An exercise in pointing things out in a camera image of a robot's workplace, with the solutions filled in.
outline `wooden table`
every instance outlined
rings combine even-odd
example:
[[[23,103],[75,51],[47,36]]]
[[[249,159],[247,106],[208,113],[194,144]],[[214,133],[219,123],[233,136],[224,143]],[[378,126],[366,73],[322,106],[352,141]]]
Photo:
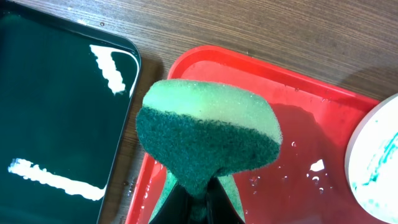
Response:
[[[398,92],[398,0],[17,0],[127,37],[143,74],[102,223],[124,223],[143,150],[134,118],[179,55],[219,45],[378,100]]]

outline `dark green abrasive layer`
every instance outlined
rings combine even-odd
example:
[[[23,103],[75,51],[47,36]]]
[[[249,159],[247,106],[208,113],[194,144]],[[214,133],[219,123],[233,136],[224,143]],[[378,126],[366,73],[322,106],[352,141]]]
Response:
[[[279,155],[280,144],[265,134],[222,121],[144,106],[136,125],[144,149],[196,198],[204,196],[212,177],[257,169]]]

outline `green sponge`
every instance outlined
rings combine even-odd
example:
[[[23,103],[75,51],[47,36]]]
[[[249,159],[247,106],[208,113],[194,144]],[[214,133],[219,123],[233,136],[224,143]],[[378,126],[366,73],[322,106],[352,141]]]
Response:
[[[212,177],[273,162],[282,143],[262,97],[217,83],[159,81],[146,94],[136,123],[145,150],[198,199]]]

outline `brown tabletop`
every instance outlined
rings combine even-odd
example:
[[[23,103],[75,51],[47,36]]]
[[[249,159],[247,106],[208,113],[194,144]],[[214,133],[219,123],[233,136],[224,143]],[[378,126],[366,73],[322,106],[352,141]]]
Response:
[[[383,100],[398,92],[398,0],[17,0],[127,37],[143,71],[102,223],[124,223],[143,149],[135,115],[150,85],[199,45],[248,54]]]

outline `light green sponge layer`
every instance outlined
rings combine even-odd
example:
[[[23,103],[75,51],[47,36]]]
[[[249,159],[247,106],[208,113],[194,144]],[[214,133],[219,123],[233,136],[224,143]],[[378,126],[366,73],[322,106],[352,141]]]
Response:
[[[256,129],[276,143],[282,142],[279,123],[269,104],[261,96],[229,85],[162,80],[150,88],[144,106]]]
[[[241,217],[241,219],[244,221],[244,213],[243,213],[243,207],[242,207],[242,202],[241,202],[241,197],[239,196],[239,191],[238,188],[235,184],[235,180],[232,175],[227,175],[224,177],[219,177],[220,183],[222,184],[229,200],[232,203],[232,206],[234,207],[236,213]],[[152,215],[150,216],[150,221],[156,216],[156,214],[159,212],[160,208],[162,208],[164,202],[166,201],[167,197],[173,190],[174,185],[177,183],[177,178],[175,176],[167,171],[167,176],[166,176],[166,181],[163,187],[162,194],[160,195],[156,206],[152,212]]]

